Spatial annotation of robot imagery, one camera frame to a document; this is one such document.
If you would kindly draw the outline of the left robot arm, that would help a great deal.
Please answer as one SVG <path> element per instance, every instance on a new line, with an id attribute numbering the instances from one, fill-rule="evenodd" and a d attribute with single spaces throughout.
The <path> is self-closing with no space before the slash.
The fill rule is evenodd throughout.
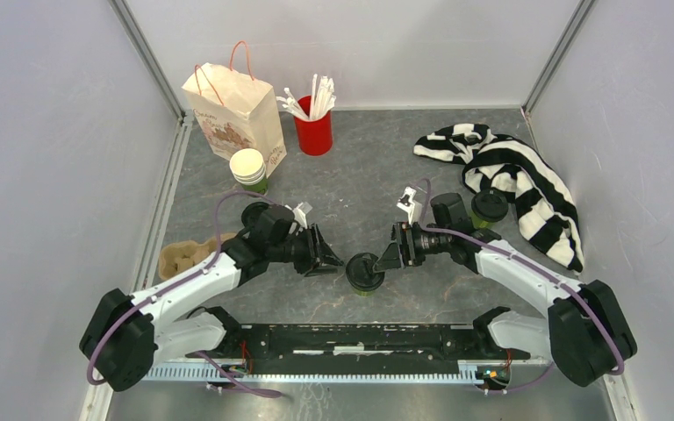
<path id="1" fill-rule="evenodd" d="M 230 357 L 240 348 L 240 333 L 210 312 L 191 318 L 190 311 L 264 274 L 272 263 L 290 263 L 303 276 L 344 265 L 300 208 L 255 202 L 241 220 L 239 233 L 182 273 L 132 294 L 113 289 L 102 296 L 79 342 L 91 384 L 120 392 L 168 360 L 207 351 Z"/>

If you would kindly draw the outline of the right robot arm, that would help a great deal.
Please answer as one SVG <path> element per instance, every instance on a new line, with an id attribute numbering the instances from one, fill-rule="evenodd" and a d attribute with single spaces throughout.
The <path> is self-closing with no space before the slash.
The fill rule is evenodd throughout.
<path id="1" fill-rule="evenodd" d="M 560 275 L 516 250 L 492 230 L 473 226 L 462 197 L 445 193 L 420 204 L 408 189 L 397 206 L 409 217 L 391 228 L 391 241 L 365 267 L 370 280 L 390 270 L 416 268 L 429 255 L 451 260 L 511 290 L 535 310 L 527 317 L 497 307 L 474 320 L 474 351 L 493 358 L 519 350 L 552 362 L 584 387 L 604 375 L 621 375 L 637 344 L 613 290 Z"/>

